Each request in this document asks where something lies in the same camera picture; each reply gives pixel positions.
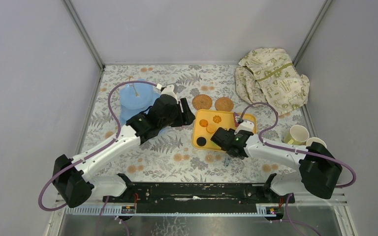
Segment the yellow serving tray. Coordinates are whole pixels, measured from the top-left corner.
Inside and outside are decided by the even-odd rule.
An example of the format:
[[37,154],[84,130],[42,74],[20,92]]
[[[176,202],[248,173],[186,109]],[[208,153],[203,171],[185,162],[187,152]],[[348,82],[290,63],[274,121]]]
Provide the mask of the yellow serving tray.
[[192,144],[195,148],[224,151],[232,157],[246,157],[247,139],[256,133],[256,119],[251,114],[199,110],[196,113]]

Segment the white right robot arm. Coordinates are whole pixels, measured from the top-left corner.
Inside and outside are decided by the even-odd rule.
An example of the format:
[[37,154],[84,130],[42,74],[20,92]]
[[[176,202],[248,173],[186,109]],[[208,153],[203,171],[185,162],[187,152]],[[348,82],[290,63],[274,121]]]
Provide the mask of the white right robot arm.
[[341,165],[334,162],[329,151],[319,143],[295,146],[261,139],[250,131],[223,128],[212,135],[211,141],[233,158],[259,157],[293,170],[268,177],[262,195],[271,203],[281,196],[300,192],[328,200],[342,172]]

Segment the blue three-tier cake stand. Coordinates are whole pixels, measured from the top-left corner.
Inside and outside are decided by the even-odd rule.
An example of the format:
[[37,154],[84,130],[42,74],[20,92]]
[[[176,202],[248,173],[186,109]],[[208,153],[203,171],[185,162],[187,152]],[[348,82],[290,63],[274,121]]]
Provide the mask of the blue three-tier cake stand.
[[120,90],[120,115],[121,125],[141,111],[147,110],[152,106],[159,92],[154,86],[147,83],[130,83]]

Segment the woven rattan coaster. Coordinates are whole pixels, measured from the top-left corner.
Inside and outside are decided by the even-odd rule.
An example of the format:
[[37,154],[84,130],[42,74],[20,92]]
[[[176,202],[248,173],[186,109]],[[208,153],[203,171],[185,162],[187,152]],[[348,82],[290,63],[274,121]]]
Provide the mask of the woven rattan coaster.
[[192,100],[192,105],[196,110],[201,110],[201,109],[210,109],[212,106],[212,99],[210,96],[205,95],[205,94],[199,94],[196,97],[193,98]]
[[220,97],[215,101],[215,109],[217,111],[230,112],[234,107],[234,103],[228,97]]

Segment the light blue tongs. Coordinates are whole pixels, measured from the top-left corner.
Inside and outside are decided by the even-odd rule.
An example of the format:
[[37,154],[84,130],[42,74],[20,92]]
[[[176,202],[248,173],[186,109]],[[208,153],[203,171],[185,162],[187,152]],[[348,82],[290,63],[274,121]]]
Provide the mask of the light blue tongs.
[[226,157],[226,159],[225,159],[225,161],[224,161],[224,166],[225,167],[228,167],[229,166],[229,164],[231,163],[231,161],[232,161],[232,157]]

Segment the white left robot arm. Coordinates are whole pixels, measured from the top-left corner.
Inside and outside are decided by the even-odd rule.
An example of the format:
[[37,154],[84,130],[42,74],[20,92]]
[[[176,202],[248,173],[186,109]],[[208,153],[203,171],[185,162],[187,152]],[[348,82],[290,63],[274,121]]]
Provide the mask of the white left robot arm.
[[51,183],[70,208],[80,206],[97,193],[127,202],[132,198],[132,187],[119,177],[114,178],[112,187],[104,187],[95,177],[96,173],[113,158],[136,149],[164,128],[191,125],[194,120],[186,98],[176,100],[163,94],[147,110],[128,119],[119,134],[73,158],[59,156],[54,163]]

